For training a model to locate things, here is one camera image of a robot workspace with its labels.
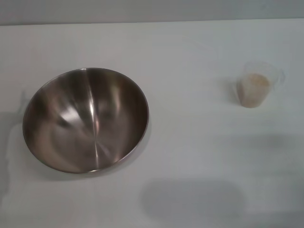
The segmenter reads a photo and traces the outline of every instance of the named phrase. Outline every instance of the stainless steel bowl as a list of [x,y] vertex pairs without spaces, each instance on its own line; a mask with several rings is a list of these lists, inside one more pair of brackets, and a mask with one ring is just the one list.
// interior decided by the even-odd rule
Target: stainless steel bowl
[[24,114],[23,135],[45,165],[86,173],[130,154],[148,121],[147,100],[134,81],[112,70],[84,68],[59,75],[36,92]]

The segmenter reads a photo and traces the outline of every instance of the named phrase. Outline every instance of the white table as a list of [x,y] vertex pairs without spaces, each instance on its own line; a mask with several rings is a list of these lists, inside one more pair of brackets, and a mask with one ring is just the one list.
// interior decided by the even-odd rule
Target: white table
[[[256,109],[230,87],[250,60],[288,77]],[[151,114],[139,150],[94,177],[22,136],[33,94],[82,67],[129,76]],[[304,19],[0,27],[0,227],[303,228],[303,69]]]

